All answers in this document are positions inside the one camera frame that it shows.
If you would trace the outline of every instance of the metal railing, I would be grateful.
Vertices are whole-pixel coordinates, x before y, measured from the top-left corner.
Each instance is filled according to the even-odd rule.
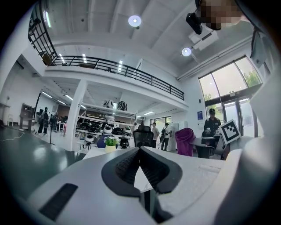
[[[95,57],[85,58],[86,62],[84,62],[83,56],[62,55],[61,57],[56,58],[51,66],[79,66],[84,68],[107,71],[113,74],[118,74],[128,78],[132,78],[134,80],[139,80],[184,100],[184,93],[181,90],[146,72],[107,59]]]
[[[46,18],[43,16],[42,2],[39,1],[31,14],[28,39],[41,56],[45,65],[52,65],[58,55],[50,40],[44,20]]]

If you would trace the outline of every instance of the black mesh chair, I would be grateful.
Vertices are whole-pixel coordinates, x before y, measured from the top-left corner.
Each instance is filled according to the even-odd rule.
[[[139,126],[136,131],[133,132],[133,139],[136,147],[151,146],[153,140],[153,133],[149,126]]]

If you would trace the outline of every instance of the round ceiling light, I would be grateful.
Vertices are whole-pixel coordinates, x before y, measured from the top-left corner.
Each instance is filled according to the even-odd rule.
[[[182,51],[181,51],[183,56],[190,56],[191,55],[191,49],[188,47],[185,47]]]
[[[141,25],[141,18],[134,15],[128,19],[128,22],[132,27],[138,27],[139,25]]]

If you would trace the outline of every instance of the green floor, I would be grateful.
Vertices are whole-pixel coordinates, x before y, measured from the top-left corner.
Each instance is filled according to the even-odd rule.
[[[21,135],[16,129],[0,130],[0,167],[11,191],[23,199],[85,156],[48,144],[27,132],[21,138],[1,142]]]

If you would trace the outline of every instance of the white column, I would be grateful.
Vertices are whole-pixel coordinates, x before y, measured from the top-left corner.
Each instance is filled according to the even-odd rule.
[[[67,119],[66,133],[65,133],[65,141],[66,141],[65,149],[68,151],[72,151],[77,116],[79,114],[79,110],[81,107],[81,103],[82,103],[85,91],[87,89],[87,85],[88,84],[87,84],[86,80],[80,80],[79,85],[74,94],[72,104],[70,106],[68,119]]]

